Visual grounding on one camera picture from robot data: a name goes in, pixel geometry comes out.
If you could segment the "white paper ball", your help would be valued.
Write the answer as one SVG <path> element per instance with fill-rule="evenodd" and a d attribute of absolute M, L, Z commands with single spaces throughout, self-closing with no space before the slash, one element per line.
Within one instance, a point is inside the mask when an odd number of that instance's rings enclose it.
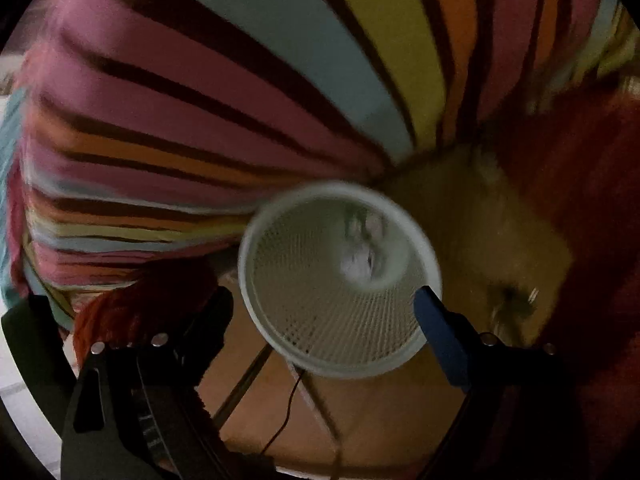
<path fill-rule="evenodd" d="M 384 218 L 373 210 L 351 211 L 344 227 L 345 248 L 341 271 L 353 282 L 367 283 L 378 278 L 385 262 Z"/>

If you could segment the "white mesh waste basket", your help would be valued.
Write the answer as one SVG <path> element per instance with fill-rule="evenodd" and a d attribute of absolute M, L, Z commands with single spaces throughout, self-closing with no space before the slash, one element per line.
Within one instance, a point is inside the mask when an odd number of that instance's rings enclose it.
<path fill-rule="evenodd" d="M 353 282 L 341 271 L 345 220 L 373 210 L 385 220 L 382 274 Z M 439 294 L 434 249 L 407 211 L 361 185 L 330 181 L 288 191 L 260 208 L 238 258 L 244 306 L 288 362 L 340 379 L 383 375 L 426 344 L 413 310 L 423 286 Z"/>

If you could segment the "striped colourful bed sheet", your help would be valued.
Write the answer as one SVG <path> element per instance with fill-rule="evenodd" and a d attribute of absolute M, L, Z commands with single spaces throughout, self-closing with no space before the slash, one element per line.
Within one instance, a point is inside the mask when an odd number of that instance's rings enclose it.
<path fill-rule="evenodd" d="M 639 0 L 34 0 L 1 123 L 1 295 L 86 300 L 367 181 L 639 47 Z"/>

